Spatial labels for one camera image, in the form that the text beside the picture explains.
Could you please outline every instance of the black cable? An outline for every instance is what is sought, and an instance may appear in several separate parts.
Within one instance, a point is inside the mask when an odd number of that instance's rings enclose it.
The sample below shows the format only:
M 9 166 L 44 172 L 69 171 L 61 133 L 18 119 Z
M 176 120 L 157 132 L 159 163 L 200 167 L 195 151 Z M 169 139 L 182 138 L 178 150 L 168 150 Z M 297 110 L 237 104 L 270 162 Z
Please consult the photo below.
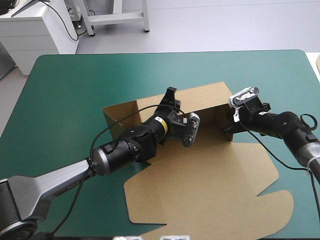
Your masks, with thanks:
M 63 23 L 63 25 L 64 25 L 64 28 L 65 28 L 66 32 L 68 33 L 69 37 L 70 37 L 73 41 L 78 41 L 78 40 L 79 40 L 79 35 L 78 35 L 78 34 L 76 35 L 76 39 L 71 36 L 71 34 L 70 34 L 70 32 L 69 32 L 66 24 L 65 24 L 65 21 L 62 19 L 62 17 L 60 16 L 60 14 L 59 14 L 52 6 L 50 6 L 49 4 L 47 4 L 46 2 L 41 1 L 41 0 L 39 0 L 39 2 L 42 2 L 43 4 L 47 5 L 49 8 L 51 8 L 51 9 L 59 16 L 59 18 L 61 19 L 61 21 L 62 21 L 62 23 Z
M 246 128 L 243 123 L 241 121 L 239 121 L 238 123 L 240 123 L 240 125 L 252 136 L 254 137 L 263 147 L 265 150 L 267 150 L 267 152 L 269 154 L 271 154 L 272 157 L 274 157 L 279 163 L 281 163 L 283 166 L 285 166 L 288 169 L 291 170 L 300 170 L 300 171 L 308 171 L 305 167 L 292 167 L 292 166 L 288 166 L 287 164 L 285 164 L 283 161 L 281 161 L 279 158 L 277 158 L 270 150 L 269 148 L 266 147 L 266 145 L 263 144 L 263 142 L 256 136 L 254 135 L 248 128 Z
M 320 204 L 319 204 L 319 199 L 318 199 L 318 194 L 317 194 L 317 189 L 315 186 L 315 180 L 314 180 L 314 175 L 311 172 L 310 169 L 307 169 L 305 167 L 292 167 L 292 166 L 288 166 L 287 164 L 285 164 L 283 161 L 281 161 L 279 158 L 277 158 L 270 150 L 269 148 L 267 148 L 263 142 L 256 136 L 254 135 L 248 128 L 246 128 L 243 123 L 241 121 L 239 121 L 240 125 L 251 135 L 253 136 L 263 147 L 265 150 L 267 150 L 268 153 L 270 153 L 272 155 L 272 157 L 274 157 L 274 159 L 276 159 L 280 164 L 282 164 L 283 166 L 285 166 L 288 169 L 291 170 L 295 170 L 295 171 L 307 171 L 310 174 L 310 178 L 311 178 L 311 185 L 312 185 L 312 190 L 313 190 L 313 194 L 314 194 L 314 200 L 315 200 L 315 204 L 316 204 L 316 209 L 318 212 L 318 217 L 319 217 L 319 223 L 320 223 Z
M 81 36 L 81 35 L 85 34 L 86 32 L 87 32 L 87 29 L 83 33 L 78 34 L 78 36 Z
M 93 14 L 94 14 L 94 15 L 96 15 L 96 12 L 95 12 L 95 11 L 93 11 L 93 10 L 89 10 L 89 12 L 93 12 Z
M 316 204 L 316 209 L 318 210 L 318 217 L 319 217 L 319 222 L 320 222 L 320 205 L 319 205 L 319 199 L 318 199 L 318 194 L 317 194 L 317 189 L 315 185 L 315 179 L 313 173 L 309 170 L 310 173 L 310 178 L 311 178 L 311 185 L 312 185 L 312 190 L 314 194 L 314 200 Z
M 89 158 L 89 162 L 92 161 L 92 155 L 93 155 L 93 150 L 94 150 L 94 147 L 95 147 L 95 143 L 96 143 L 96 141 L 98 140 L 98 138 L 99 138 L 102 134 L 104 134 L 107 130 L 109 130 L 110 128 L 112 128 L 112 127 L 115 126 L 116 124 L 122 122 L 123 120 L 126 120 L 126 119 L 132 117 L 133 115 L 135 115 L 135 114 L 143 111 L 143 110 L 146 110 L 146 109 L 149 109 L 149 108 L 154 108 L 154 107 L 168 107 L 168 108 L 171 108 L 172 110 L 176 110 L 176 111 L 181 112 L 181 113 L 183 114 L 183 117 L 184 117 L 184 118 L 186 117 L 186 114 L 185 114 L 182 110 L 180 110 L 178 107 L 175 107 L 175 106 L 170 106 L 170 105 L 165 105 L 165 104 L 155 104 L 155 105 L 150 105 L 150 106 L 146 106 L 146 107 L 144 107 L 144 108 L 141 108 L 141 109 L 139 109 L 138 111 L 135 111 L 134 113 L 132 113 L 132 114 L 130 114 L 130 115 L 128 115 L 128 116 L 126 116 L 126 117 L 124 117 L 124 118 L 116 121 L 115 123 L 111 124 L 110 126 L 108 126 L 107 128 L 105 128 L 104 130 L 102 130 L 100 133 L 98 133 L 97 136 L 95 136 L 95 138 L 94 138 L 93 141 L 92 141 L 91 148 L 90 148 L 90 158 Z M 89 165 L 88 169 L 85 171 L 85 173 L 84 173 L 84 175 L 83 175 L 83 178 L 81 179 L 81 182 L 80 182 L 79 187 L 78 187 L 78 189 L 77 189 L 77 191 L 76 191 L 76 193 L 75 193 L 75 196 L 74 196 L 74 198 L 73 198 L 73 201 L 72 201 L 72 203 L 71 203 L 71 206 L 70 206 L 67 214 L 66 214 L 65 217 L 62 219 L 62 221 L 56 226 L 56 228 L 50 233 L 50 235 L 47 237 L 48 240 L 50 240 L 50 239 L 53 238 L 54 234 L 60 229 L 60 227 L 65 223 L 65 221 L 66 221 L 66 220 L 68 219 L 68 217 L 70 216 L 70 214 L 71 214 L 71 212 L 72 212 L 72 210 L 73 210 L 73 208 L 74 208 L 74 206 L 75 206 L 75 204 L 76 204 L 76 201 L 77 201 L 77 199 L 78 199 L 78 196 L 79 196 L 80 190 L 81 190 L 81 188 L 82 188 L 82 185 L 84 184 L 85 179 L 87 178 L 87 176 L 88 176 L 88 174 L 89 174 L 89 172 L 90 172 L 91 169 L 92 169 L 92 166 Z

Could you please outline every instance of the box flap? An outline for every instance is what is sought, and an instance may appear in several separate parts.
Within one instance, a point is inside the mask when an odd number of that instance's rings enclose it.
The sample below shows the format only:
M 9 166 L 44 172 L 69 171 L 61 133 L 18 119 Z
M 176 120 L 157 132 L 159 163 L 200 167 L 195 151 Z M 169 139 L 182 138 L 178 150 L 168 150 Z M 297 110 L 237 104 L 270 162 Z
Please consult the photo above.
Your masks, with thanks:
M 260 145 L 225 143 L 152 164 L 124 189 L 132 222 L 166 223 L 144 239 L 255 240 L 281 230 L 291 218 L 288 191 L 257 197 L 277 178 Z
M 177 90 L 175 98 L 181 101 L 181 109 L 187 114 L 196 112 L 200 116 L 200 127 L 195 142 L 191 147 L 183 147 L 179 141 L 167 139 L 164 145 L 159 145 L 157 154 L 149 162 L 154 164 L 165 159 L 174 158 L 213 146 L 221 145 L 232 140 L 232 135 L 226 136 L 221 129 L 228 124 L 226 113 L 233 111 L 227 104 L 229 91 L 224 82 Z M 138 109 L 159 104 L 164 94 L 141 98 L 103 109 L 108 126 L 128 116 Z M 156 108 L 152 107 L 135 114 L 110 129 L 113 139 L 125 130 L 141 124 L 153 115 Z
M 165 94 L 150 96 L 137 100 L 138 109 L 149 105 L 159 104 Z M 227 85 L 221 81 L 204 86 L 197 86 L 184 90 L 177 90 L 175 99 L 181 100 L 181 109 L 185 113 L 191 113 L 202 109 L 209 109 L 228 103 L 232 95 Z M 140 113 L 141 121 L 144 122 L 155 112 L 155 107 L 146 109 Z

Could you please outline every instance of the silver arm segment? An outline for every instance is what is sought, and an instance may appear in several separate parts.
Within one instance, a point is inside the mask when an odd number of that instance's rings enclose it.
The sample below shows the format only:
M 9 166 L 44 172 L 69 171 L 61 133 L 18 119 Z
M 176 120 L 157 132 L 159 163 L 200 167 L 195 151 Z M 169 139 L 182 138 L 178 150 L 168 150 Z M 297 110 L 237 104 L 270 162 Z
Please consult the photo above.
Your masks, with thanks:
M 7 179 L 21 220 L 47 217 L 51 201 L 78 185 L 89 164 L 82 160 L 37 177 L 12 176 Z

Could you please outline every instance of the white drawer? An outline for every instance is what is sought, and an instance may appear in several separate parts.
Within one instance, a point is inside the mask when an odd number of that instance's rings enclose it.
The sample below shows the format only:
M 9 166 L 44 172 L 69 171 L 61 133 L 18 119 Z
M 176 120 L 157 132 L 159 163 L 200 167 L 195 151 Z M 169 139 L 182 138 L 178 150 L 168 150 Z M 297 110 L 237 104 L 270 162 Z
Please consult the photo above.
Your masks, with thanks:
M 0 37 L 50 35 L 43 20 L 0 21 Z
M 9 51 L 8 53 L 24 75 L 30 74 L 38 57 L 59 54 L 57 50 Z
M 57 50 L 51 36 L 0 36 L 7 51 Z

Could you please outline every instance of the white cable tie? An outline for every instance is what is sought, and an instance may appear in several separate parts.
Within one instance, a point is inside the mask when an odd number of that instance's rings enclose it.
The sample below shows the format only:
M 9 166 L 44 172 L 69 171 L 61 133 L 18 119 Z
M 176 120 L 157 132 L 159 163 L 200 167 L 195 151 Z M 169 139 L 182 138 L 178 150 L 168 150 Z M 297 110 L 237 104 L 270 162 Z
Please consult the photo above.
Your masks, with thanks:
M 238 107 L 238 106 L 235 108 L 235 112 L 234 112 L 234 115 L 233 115 L 233 120 L 234 120 L 235 123 L 240 121 L 239 108 L 240 107 Z
M 312 158 L 308 161 L 308 163 L 307 163 L 307 165 L 306 165 L 306 175 L 309 175 L 311 162 L 312 162 L 313 160 L 317 159 L 317 158 L 320 158 L 320 155 L 314 156 L 314 157 L 312 157 Z

